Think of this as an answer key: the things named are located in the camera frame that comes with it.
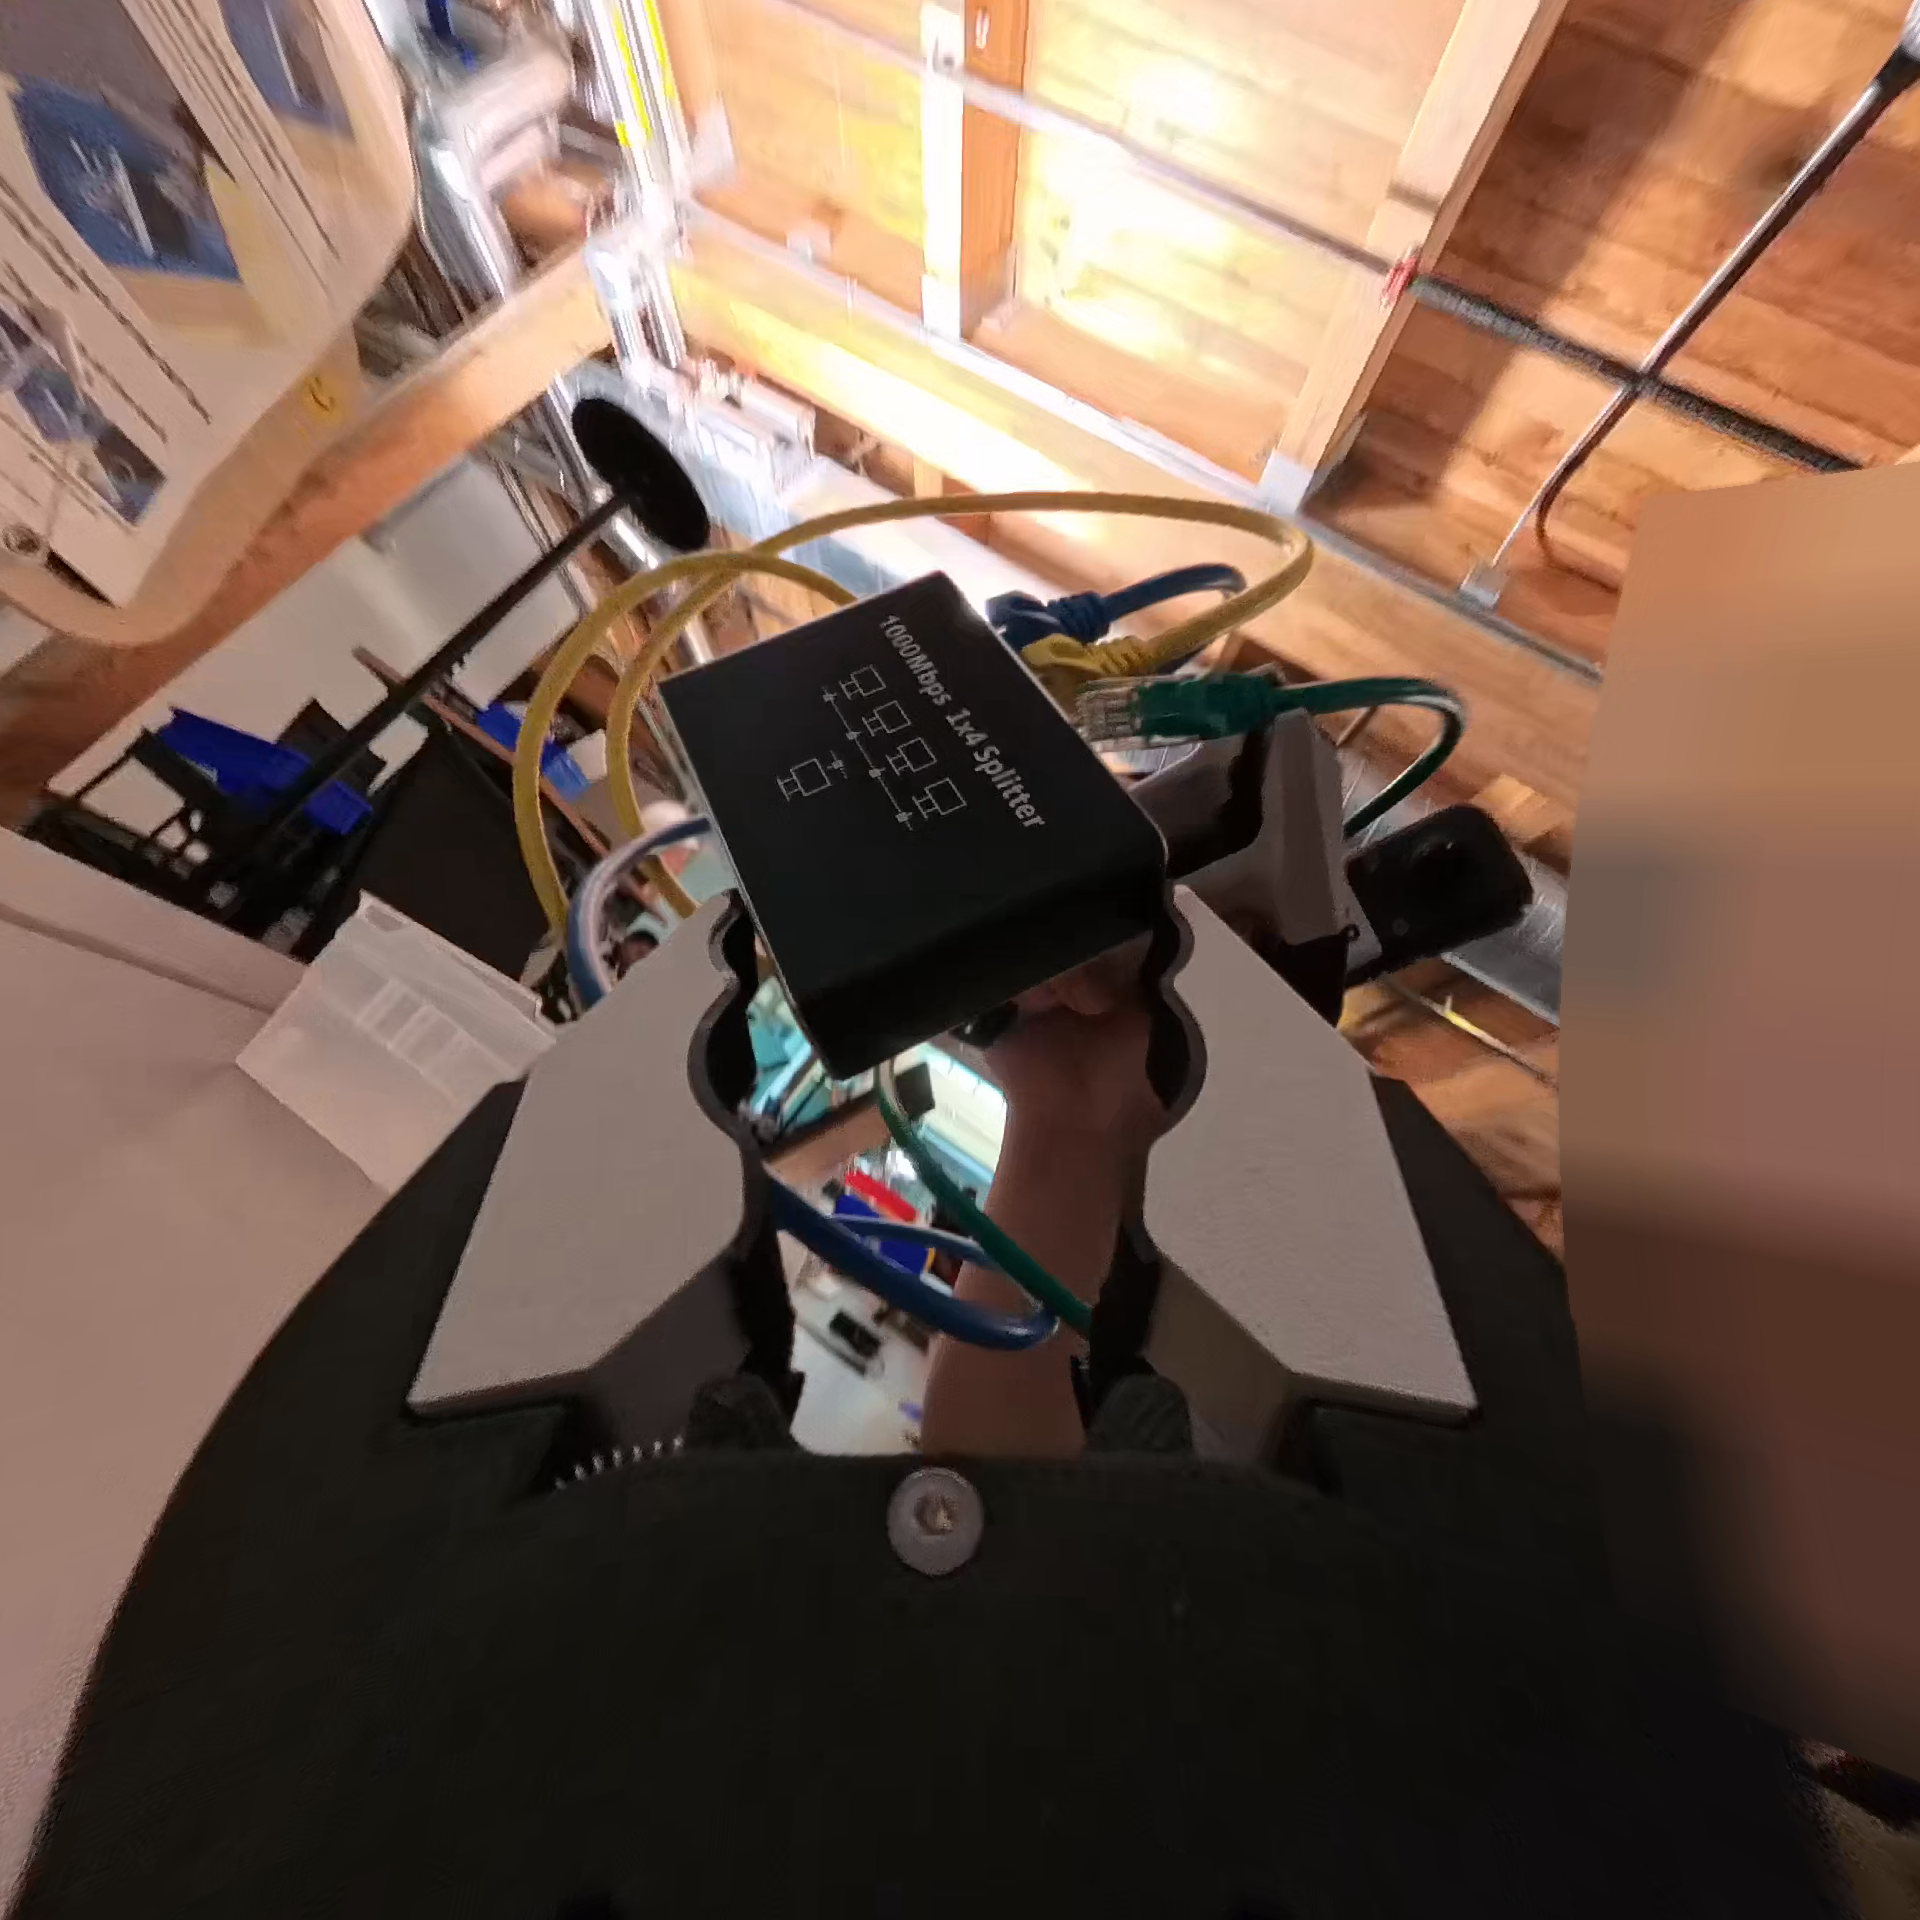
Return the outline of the black network splitter box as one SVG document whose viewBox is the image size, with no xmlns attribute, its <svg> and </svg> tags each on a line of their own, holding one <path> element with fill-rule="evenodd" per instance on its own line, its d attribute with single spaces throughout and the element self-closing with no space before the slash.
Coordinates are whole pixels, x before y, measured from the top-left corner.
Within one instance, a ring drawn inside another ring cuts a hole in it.
<svg viewBox="0 0 1920 1920">
<path fill-rule="evenodd" d="M 658 688 L 836 1082 L 1155 938 L 1169 842 L 927 573 Z"/>
</svg>

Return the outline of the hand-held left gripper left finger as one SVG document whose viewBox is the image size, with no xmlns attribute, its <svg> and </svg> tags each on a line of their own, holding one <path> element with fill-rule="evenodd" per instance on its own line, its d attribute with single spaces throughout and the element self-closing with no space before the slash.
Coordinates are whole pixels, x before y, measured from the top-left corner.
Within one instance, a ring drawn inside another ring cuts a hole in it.
<svg viewBox="0 0 1920 1920">
<path fill-rule="evenodd" d="M 754 924 L 710 899 L 523 1082 L 408 1405 L 554 1405 L 576 1452 L 675 1452 L 754 1376 L 794 1422 L 794 1298 L 754 1083 Z"/>
</svg>

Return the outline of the black floor lamp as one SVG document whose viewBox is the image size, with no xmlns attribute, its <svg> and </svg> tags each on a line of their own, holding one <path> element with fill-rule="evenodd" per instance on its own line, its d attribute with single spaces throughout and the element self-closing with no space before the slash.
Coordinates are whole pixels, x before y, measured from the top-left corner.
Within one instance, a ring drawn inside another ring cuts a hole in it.
<svg viewBox="0 0 1920 1920">
<path fill-rule="evenodd" d="M 274 811 L 206 863 L 206 899 L 261 866 L 278 833 L 302 814 L 302 798 L 336 778 L 356 744 L 372 744 L 396 717 L 408 717 L 497 623 L 536 598 L 576 553 L 593 553 L 614 514 L 629 514 L 670 556 L 710 535 L 708 497 L 675 469 L 675 458 L 626 410 L 626 404 L 568 404 L 568 435 L 606 483 L 606 505 L 576 514 L 523 577 L 508 577 L 438 651 L 425 651 L 397 688 L 379 690 Z"/>
</svg>

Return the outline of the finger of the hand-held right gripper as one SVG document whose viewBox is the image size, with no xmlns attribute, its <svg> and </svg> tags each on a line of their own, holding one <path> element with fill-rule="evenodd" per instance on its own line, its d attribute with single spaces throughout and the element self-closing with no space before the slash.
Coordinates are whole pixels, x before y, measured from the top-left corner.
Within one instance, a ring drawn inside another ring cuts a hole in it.
<svg viewBox="0 0 1920 1920">
<path fill-rule="evenodd" d="M 1276 756 L 1276 740 L 1201 740 L 1185 760 L 1155 777 L 1155 831 L 1174 884 L 1285 875 Z"/>
<path fill-rule="evenodd" d="M 1267 857 L 1285 938 L 1348 953 L 1340 767 L 1307 711 L 1267 726 Z"/>
</svg>

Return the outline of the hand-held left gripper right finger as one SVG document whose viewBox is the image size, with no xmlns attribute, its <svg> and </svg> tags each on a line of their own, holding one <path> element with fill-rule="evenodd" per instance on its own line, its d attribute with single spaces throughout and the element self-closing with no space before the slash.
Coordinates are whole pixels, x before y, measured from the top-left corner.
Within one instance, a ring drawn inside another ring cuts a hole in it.
<svg viewBox="0 0 1920 1920">
<path fill-rule="evenodd" d="M 1372 1067 L 1197 891 L 1143 953 L 1143 1144 L 1083 1338 L 1083 1417 L 1169 1376 L 1197 1452 L 1307 1413 L 1479 1413 Z"/>
</svg>

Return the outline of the person's right forearm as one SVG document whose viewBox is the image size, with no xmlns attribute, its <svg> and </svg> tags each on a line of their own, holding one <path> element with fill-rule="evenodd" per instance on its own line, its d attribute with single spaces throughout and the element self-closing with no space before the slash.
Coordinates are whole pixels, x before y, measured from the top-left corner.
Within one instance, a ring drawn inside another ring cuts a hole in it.
<svg viewBox="0 0 1920 1920">
<path fill-rule="evenodd" d="M 1120 1252 L 1120 1224 L 1138 1201 L 1143 1144 L 1161 1139 L 1161 1097 L 1109 1122 L 1009 1110 L 985 1215 L 1042 1264 L 1077 1306 L 1099 1306 Z M 1077 1332 L 1052 1332 L 1034 1351 L 927 1347 L 924 1452 L 927 1462 L 1077 1462 L 1083 1417 L 1074 1361 Z"/>
</svg>

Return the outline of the clear plastic container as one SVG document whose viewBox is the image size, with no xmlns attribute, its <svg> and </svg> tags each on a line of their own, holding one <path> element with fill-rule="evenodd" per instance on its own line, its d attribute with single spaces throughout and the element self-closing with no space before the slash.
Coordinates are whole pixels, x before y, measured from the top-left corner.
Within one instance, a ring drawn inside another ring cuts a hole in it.
<svg viewBox="0 0 1920 1920">
<path fill-rule="evenodd" d="M 552 1045 L 554 1024 L 536 993 L 356 899 L 234 1054 L 234 1075 L 379 1196 L 397 1196 L 422 1158 Z"/>
</svg>

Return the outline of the wooden post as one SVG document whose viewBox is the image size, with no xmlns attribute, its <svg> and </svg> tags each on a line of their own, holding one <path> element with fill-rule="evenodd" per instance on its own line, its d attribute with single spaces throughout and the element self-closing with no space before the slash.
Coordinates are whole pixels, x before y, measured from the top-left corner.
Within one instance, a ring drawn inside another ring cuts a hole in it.
<svg viewBox="0 0 1920 1920">
<path fill-rule="evenodd" d="M 336 385 L 336 416 L 310 423 L 290 385 L 187 497 L 187 514 L 130 607 L 93 607 L 25 564 L 7 564 L 7 610 L 41 623 L 41 643 L 0 679 L 7 831 L 18 831 L 41 790 L 139 698 L 606 345 L 611 319 L 593 262 L 584 249 L 563 249 L 384 385 L 356 385 L 350 342 L 336 342 L 310 364 Z"/>
</svg>

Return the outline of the person's right hand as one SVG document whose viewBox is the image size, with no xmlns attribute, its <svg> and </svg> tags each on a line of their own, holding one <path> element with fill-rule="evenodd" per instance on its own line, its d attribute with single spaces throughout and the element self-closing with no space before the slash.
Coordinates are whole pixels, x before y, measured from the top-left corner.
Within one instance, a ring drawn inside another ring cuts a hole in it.
<svg viewBox="0 0 1920 1920">
<path fill-rule="evenodd" d="M 1143 1036 L 1138 958 L 1109 953 L 1026 993 L 985 1045 L 985 1075 L 1034 1132 L 1134 1132 L 1161 1122 Z"/>
</svg>

